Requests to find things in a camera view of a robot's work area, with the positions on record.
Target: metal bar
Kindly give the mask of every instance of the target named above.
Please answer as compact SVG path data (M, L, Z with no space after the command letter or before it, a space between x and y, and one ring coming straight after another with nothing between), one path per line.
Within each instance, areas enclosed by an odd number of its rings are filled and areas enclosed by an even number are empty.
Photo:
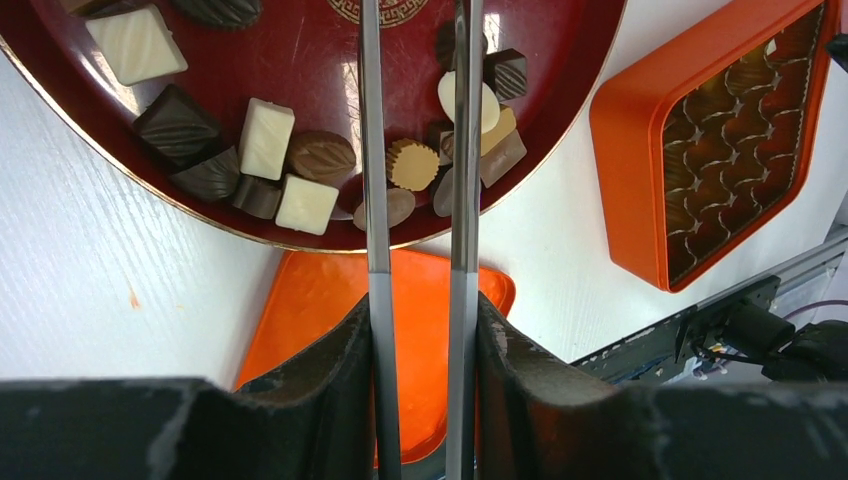
M374 340L377 457L382 480L400 480L400 426L395 363L392 267L386 206L386 145L383 137L383 84L378 0L362 0L360 10L359 103L365 177L365 233L368 249L368 302Z
M456 0L456 124L448 361L447 480L474 476L474 347L480 217L483 0Z

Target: orange tray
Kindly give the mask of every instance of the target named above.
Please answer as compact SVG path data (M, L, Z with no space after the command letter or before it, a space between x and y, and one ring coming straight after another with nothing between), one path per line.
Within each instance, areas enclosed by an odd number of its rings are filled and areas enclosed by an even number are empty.
M598 90L613 261L680 291L807 177L839 0L735 0Z
M450 262L407 250L392 252L401 455L412 463L445 438L448 390ZM515 300L508 276L480 269L480 290L504 315ZM333 329L368 291L364 255L288 252L237 382L293 357Z

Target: white table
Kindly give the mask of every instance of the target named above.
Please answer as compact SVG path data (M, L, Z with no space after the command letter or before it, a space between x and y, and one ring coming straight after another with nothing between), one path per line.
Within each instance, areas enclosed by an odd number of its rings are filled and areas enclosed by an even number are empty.
M630 0L602 79L725 3ZM282 252L123 177L5 60L0 112L0 378L199 375L231 386ZM846 125L848 75L832 68L798 199L671 295L609 259L584 111L540 171L482 218L482 263L515 280L510 321L574 360L821 243L848 188Z

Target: purple cable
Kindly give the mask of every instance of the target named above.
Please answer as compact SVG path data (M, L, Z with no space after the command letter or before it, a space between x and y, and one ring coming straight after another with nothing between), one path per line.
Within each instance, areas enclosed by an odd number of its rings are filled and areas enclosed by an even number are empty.
M792 317L798 316L804 312L815 310L819 307L833 307L833 306L841 306L848 307L848 300L822 300L821 302L811 303L809 305L805 305L798 310L786 315L783 317L784 320L789 320Z

